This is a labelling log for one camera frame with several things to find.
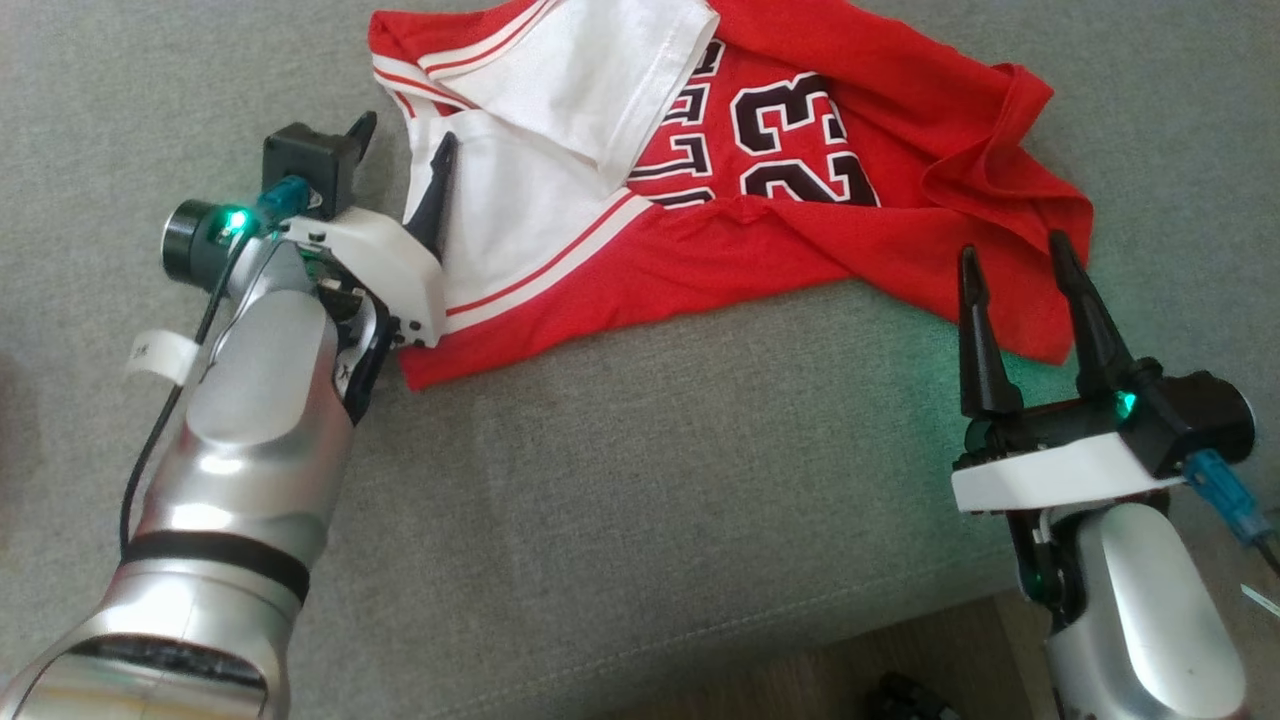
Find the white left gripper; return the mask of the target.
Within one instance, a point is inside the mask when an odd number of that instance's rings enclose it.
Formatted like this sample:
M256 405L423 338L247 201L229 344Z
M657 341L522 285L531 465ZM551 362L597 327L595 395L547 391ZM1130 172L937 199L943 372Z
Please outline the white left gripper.
M344 138L362 161L378 128L365 111ZM340 266L401 320L398 346L434 348L445 331L445 282L440 261L460 141L445 132L428 164L430 179L404 228L392 217L349 208L330 222L289 220L285 238Z

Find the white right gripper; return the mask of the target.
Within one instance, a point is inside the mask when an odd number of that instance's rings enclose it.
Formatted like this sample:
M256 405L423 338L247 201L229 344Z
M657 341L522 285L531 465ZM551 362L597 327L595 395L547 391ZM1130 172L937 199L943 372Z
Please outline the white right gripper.
M1070 311L1078 393L1125 389L1134 357L1066 232L1050 232L1050 256ZM1119 434L1130 402L1075 398L1024 409L995 337L989 287L974 246L960 254L957 288L960 409L973 420L951 474L961 512L1066 507L1178 484L1174 477L1151 475Z

